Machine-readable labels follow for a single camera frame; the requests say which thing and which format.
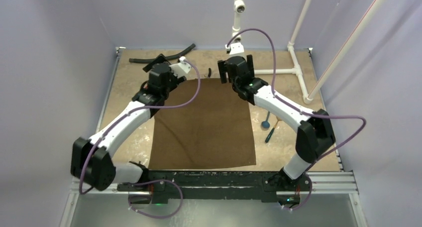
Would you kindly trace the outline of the brown cloth napkin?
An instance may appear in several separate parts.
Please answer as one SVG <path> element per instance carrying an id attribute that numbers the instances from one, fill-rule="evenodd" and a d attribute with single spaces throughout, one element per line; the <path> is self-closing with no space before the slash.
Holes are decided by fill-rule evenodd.
<path id="1" fill-rule="evenodd" d="M 154 116 L 148 167 L 221 169 L 254 165 L 255 142 L 248 102 L 230 84 L 187 80 Z"/>

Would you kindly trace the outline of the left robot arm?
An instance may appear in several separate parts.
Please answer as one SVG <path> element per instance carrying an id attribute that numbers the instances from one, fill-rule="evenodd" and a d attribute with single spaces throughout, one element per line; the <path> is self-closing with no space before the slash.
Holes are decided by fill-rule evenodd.
<path id="1" fill-rule="evenodd" d="M 106 127 L 89 138 L 79 137 L 72 146 L 71 175 L 80 180 L 79 192 L 103 191 L 111 184 L 129 183 L 135 191 L 148 187 L 147 168 L 135 162 L 115 164 L 112 160 L 120 146 L 141 125 L 159 110 L 167 109 L 169 94 L 192 70 L 191 63 L 181 56 L 171 64 L 162 54 L 144 69 L 149 78 L 132 97 L 126 108 Z"/>

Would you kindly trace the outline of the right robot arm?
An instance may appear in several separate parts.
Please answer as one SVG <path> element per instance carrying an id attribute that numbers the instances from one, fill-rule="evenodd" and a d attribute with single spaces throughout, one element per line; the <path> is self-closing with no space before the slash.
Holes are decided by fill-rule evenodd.
<path id="1" fill-rule="evenodd" d="M 322 109 L 315 112 L 282 97 L 268 82 L 255 76 L 252 55 L 220 60 L 217 66 L 222 83 L 231 83 L 241 99 L 269 111 L 297 134 L 296 153 L 268 179 L 268 183 L 276 182 L 284 190 L 294 189 L 299 178 L 336 141 L 328 113 Z"/>

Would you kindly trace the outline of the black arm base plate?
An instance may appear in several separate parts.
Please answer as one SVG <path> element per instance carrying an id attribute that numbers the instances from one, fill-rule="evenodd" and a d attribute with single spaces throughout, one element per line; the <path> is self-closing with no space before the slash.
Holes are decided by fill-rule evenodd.
<path id="1" fill-rule="evenodd" d="M 280 171 L 176 171 L 150 170 L 141 180 L 145 186 L 122 183 L 120 192 L 152 195 L 154 204 L 170 199 L 260 200 L 263 203 L 297 204 L 299 194 L 312 189 L 302 175 L 290 180 Z"/>

